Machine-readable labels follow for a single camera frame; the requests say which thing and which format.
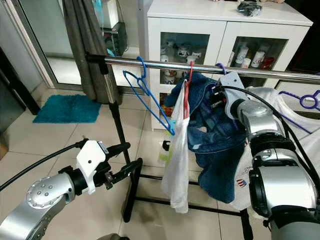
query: door frame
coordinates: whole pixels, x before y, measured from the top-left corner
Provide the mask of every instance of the door frame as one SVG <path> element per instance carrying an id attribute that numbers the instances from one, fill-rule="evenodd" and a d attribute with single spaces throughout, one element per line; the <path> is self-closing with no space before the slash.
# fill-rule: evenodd
<path id="1" fill-rule="evenodd" d="M 42 50 L 39 41 L 31 27 L 26 13 L 19 0 L 6 0 L 4 7 L 14 23 L 26 49 L 31 55 L 34 65 L 38 69 L 43 81 L 49 88 L 78 90 L 82 91 L 82 86 L 77 84 L 59 83 L 50 64 Z"/>

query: ceramic mug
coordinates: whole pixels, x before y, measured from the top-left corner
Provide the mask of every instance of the ceramic mug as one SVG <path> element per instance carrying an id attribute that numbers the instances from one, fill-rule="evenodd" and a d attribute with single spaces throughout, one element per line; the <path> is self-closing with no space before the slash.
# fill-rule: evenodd
<path id="1" fill-rule="evenodd" d="M 175 77 L 176 77 L 177 79 L 181 79 L 182 76 L 183 76 L 183 74 L 184 74 L 184 71 L 176 71 Z"/>
<path id="2" fill-rule="evenodd" d="M 164 75 L 166 75 L 166 76 L 175 76 L 175 75 L 177 75 L 177 71 L 175 71 L 175 70 L 164 70 Z"/>
<path id="3" fill-rule="evenodd" d="M 164 83 L 165 84 L 169 84 L 169 85 L 173 85 L 173 84 L 175 84 L 175 79 L 176 79 L 175 76 L 167 76 L 167 75 L 165 75 L 164 76 Z"/>
<path id="4" fill-rule="evenodd" d="M 199 51 L 193 51 L 192 56 L 195 56 L 197 59 L 201 58 L 202 53 Z"/>
<path id="5" fill-rule="evenodd" d="M 186 57 L 185 62 L 186 62 L 187 64 L 190 64 L 191 62 L 196 63 L 196 60 L 197 60 L 197 57 L 196 57 L 196 56 L 190 55 L 190 56 L 187 56 L 187 57 Z"/>
<path id="6" fill-rule="evenodd" d="M 161 62 L 169 62 L 169 57 L 167 55 L 160 55 Z"/>
<path id="7" fill-rule="evenodd" d="M 190 55 L 190 52 L 189 52 L 189 50 L 188 50 L 186 47 L 182 46 L 182 47 L 179 47 L 179 49 L 178 49 L 178 51 L 177 51 L 177 55 L 178 55 L 179 57 L 186 58 L 187 56 Z"/>

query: black cable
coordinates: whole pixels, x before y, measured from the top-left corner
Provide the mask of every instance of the black cable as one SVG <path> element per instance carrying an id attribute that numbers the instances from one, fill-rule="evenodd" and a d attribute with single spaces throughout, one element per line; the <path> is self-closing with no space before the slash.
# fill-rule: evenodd
<path id="1" fill-rule="evenodd" d="M 289 127 L 289 125 L 284 121 L 284 119 L 282 118 L 281 114 L 270 104 L 268 103 L 266 100 L 264 100 L 263 98 L 257 96 L 256 94 L 248 91 L 248 90 L 245 90 L 245 89 L 242 89 L 242 88 L 238 88 L 238 87 L 235 87 L 235 86 L 219 86 L 218 88 L 222 88 L 222 89 L 233 89 L 233 90 L 237 90 L 237 91 L 240 91 L 240 92 L 243 92 L 243 93 L 246 93 L 250 96 L 253 96 L 254 98 L 258 99 L 259 101 L 261 101 L 263 104 L 267 105 L 273 112 L 273 114 L 281 121 L 282 125 L 283 125 L 283 128 L 284 128 L 284 131 L 285 132 L 289 132 L 290 135 L 292 136 L 296 146 L 298 147 L 298 149 L 300 150 L 305 162 L 303 162 L 303 160 L 301 159 L 301 157 L 297 154 L 297 158 L 301 164 L 301 166 L 305 169 L 305 171 L 309 174 L 309 176 L 311 177 L 314 185 L 315 185 L 315 188 L 316 188 L 316 191 L 317 191 L 317 194 L 318 196 L 320 196 L 320 177 L 314 167 L 314 165 L 312 164 L 312 162 L 310 161 L 308 155 L 306 154 L 304 148 L 301 146 L 297 136 L 295 135 L 294 131 Z"/>
<path id="2" fill-rule="evenodd" d="M 39 161 L 35 162 L 34 164 L 28 166 L 27 168 L 23 169 L 21 172 L 19 172 L 18 174 L 14 175 L 12 178 L 10 178 L 8 181 L 6 181 L 4 184 L 2 184 L 0 186 L 0 192 L 5 189 L 6 187 L 8 187 L 10 184 L 12 184 L 15 180 L 17 180 L 18 178 L 20 178 L 21 176 L 23 176 L 24 174 L 26 174 L 27 172 L 29 172 L 30 170 L 34 169 L 35 167 L 39 166 L 40 164 L 48 161 L 49 159 L 52 159 L 54 158 L 55 156 L 59 155 L 59 154 L 62 154 L 70 149 L 73 149 L 73 148 L 82 148 L 83 145 L 86 143 L 88 139 L 85 138 L 83 139 L 82 141 L 78 141 L 76 142 L 75 144 L 72 144 L 70 146 L 67 146 L 59 151 L 56 151 L 42 159 L 40 159 Z"/>

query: metal rail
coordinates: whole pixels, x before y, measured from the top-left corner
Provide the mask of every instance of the metal rail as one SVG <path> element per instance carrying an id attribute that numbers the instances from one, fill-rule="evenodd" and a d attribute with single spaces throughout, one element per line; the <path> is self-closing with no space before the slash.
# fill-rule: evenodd
<path id="1" fill-rule="evenodd" d="M 109 57 L 103 55 L 87 55 L 87 60 L 92 63 L 101 63 L 105 61 L 107 64 L 135 66 L 142 67 L 142 63 L 136 59 Z M 162 62 L 162 61 L 144 61 L 147 68 L 150 69 L 169 69 L 169 70 L 190 70 L 190 65 L 187 63 L 175 62 Z M 237 72 L 241 77 L 262 78 L 262 79 L 280 79 L 294 83 L 307 83 L 307 84 L 320 84 L 320 75 L 304 74 L 298 72 L 287 71 L 269 71 L 253 68 L 240 68 L 240 67 L 226 67 L 226 71 Z M 217 66 L 199 65 L 193 66 L 195 72 L 209 73 L 209 74 L 222 74 L 223 71 Z"/>

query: plastic bag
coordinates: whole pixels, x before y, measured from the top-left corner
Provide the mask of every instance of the plastic bag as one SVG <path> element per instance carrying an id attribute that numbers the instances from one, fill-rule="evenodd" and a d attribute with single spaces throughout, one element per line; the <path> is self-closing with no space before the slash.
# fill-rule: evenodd
<path id="1" fill-rule="evenodd" d="M 243 1 L 236 10 L 245 16 L 256 17 L 261 14 L 262 6 L 255 1 Z"/>
<path id="2" fill-rule="evenodd" d="M 171 207 L 181 214 L 188 212 L 189 158 L 187 128 L 190 117 L 187 116 L 184 119 L 185 103 L 189 108 L 188 101 L 185 102 L 186 84 L 187 80 L 181 86 L 179 97 L 171 115 L 171 120 L 175 121 L 175 135 L 171 136 L 170 139 L 164 176 L 161 182 L 162 190 L 170 198 Z"/>

